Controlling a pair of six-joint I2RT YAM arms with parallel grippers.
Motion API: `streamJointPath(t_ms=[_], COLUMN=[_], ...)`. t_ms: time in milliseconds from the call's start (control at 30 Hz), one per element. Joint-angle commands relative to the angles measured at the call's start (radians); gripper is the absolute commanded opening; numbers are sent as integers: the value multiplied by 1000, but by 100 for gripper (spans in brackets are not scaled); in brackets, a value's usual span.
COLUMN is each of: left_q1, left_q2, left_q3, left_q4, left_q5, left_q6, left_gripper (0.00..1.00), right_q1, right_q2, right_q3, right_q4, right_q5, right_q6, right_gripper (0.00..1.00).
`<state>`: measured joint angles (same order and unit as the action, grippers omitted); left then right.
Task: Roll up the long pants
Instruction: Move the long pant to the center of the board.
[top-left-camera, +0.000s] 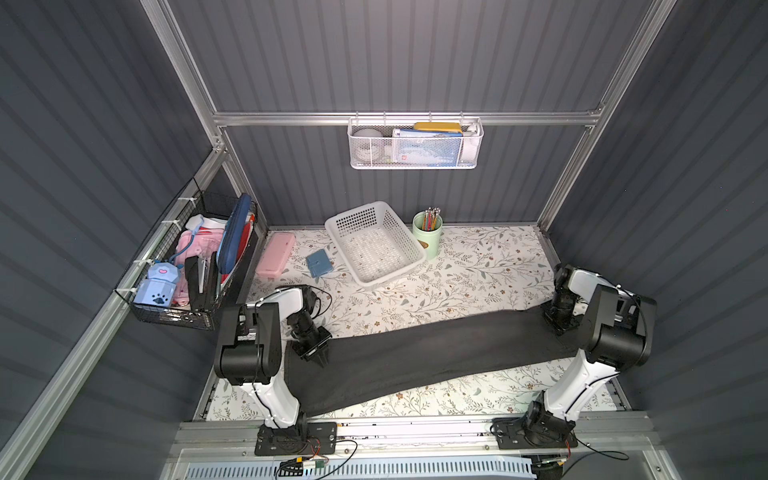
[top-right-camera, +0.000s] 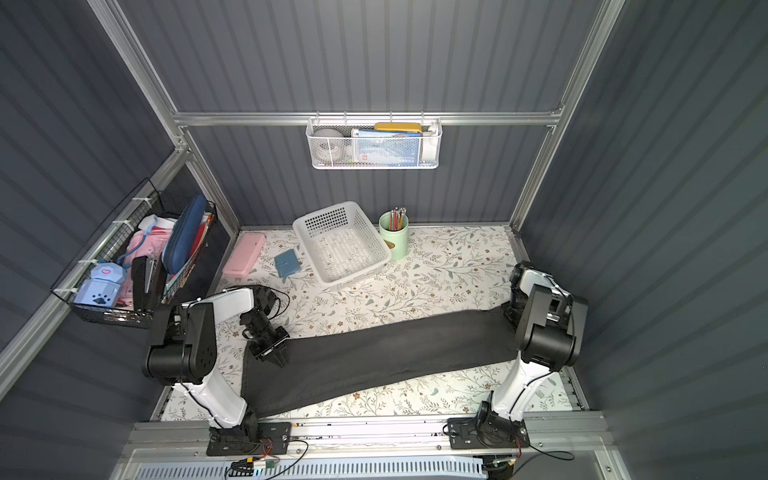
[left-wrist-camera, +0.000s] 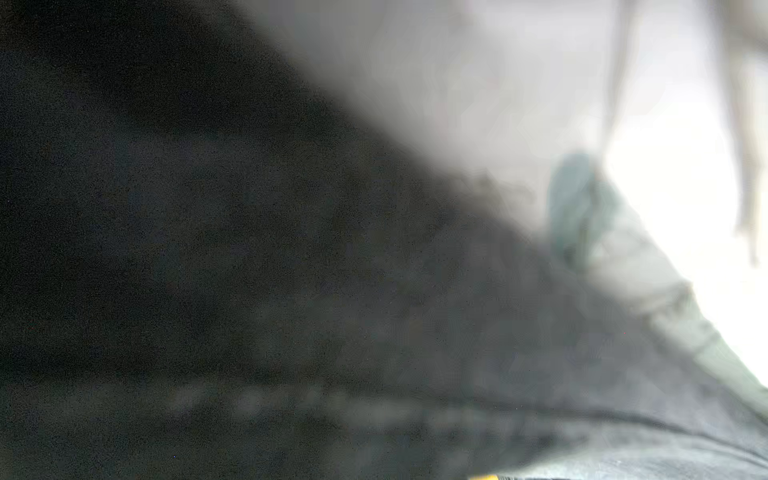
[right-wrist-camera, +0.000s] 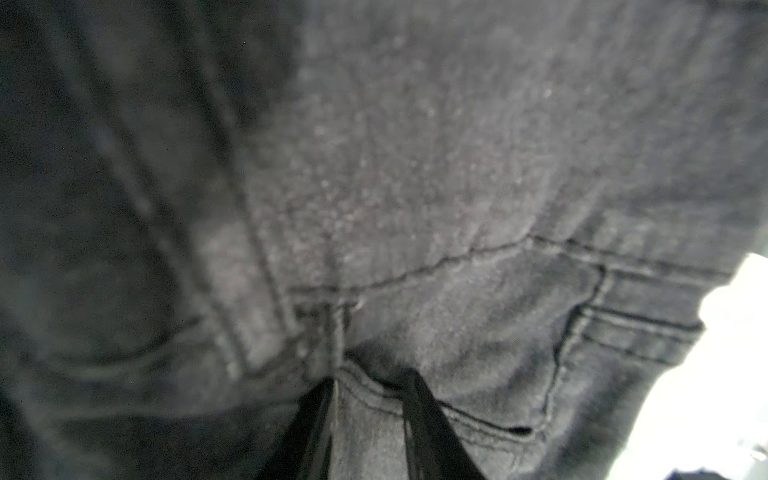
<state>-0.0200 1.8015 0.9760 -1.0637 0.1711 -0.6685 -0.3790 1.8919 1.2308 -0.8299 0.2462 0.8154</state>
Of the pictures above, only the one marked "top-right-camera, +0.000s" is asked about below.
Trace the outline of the dark grey long pants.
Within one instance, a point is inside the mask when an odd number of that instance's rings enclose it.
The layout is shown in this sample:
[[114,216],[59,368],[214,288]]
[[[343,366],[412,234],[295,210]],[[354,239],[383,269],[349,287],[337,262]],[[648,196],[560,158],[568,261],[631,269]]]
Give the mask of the dark grey long pants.
[[359,390],[511,361],[514,337],[495,307],[290,338],[283,367],[245,354],[241,395],[254,413],[268,417]]

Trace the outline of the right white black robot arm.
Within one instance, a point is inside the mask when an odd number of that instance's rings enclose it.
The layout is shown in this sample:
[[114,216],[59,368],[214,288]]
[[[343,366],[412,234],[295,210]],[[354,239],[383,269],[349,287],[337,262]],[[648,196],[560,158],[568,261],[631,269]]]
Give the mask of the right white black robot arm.
[[502,312],[514,330],[516,357],[490,397],[490,411],[520,423],[544,381],[580,356],[589,302],[529,262],[515,265],[510,282],[510,300]]

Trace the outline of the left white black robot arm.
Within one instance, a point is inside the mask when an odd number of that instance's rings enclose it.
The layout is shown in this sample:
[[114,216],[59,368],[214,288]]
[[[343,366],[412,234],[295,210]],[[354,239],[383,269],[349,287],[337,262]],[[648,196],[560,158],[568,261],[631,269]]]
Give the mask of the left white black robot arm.
[[271,320],[289,304],[283,292],[246,285],[159,306],[153,312],[142,373],[193,400],[208,414],[214,436],[256,442],[262,438],[256,414],[218,370],[216,328],[237,317],[251,357],[282,368],[288,364],[289,334]]

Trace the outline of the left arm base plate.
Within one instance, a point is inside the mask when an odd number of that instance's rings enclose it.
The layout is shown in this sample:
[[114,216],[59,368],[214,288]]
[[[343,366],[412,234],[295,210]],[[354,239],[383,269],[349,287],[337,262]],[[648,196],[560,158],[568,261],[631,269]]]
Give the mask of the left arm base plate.
[[247,432],[244,426],[231,429],[210,427],[206,455],[209,457],[283,455],[288,449],[291,430],[290,422],[259,424],[253,432]]

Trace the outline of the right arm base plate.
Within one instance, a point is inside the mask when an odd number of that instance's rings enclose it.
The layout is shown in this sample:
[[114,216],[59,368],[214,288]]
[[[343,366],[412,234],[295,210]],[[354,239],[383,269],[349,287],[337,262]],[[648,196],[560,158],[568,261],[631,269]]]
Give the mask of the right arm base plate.
[[450,418],[443,427],[453,450],[527,448],[530,439],[522,422],[500,417],[480,421],[477,418]]

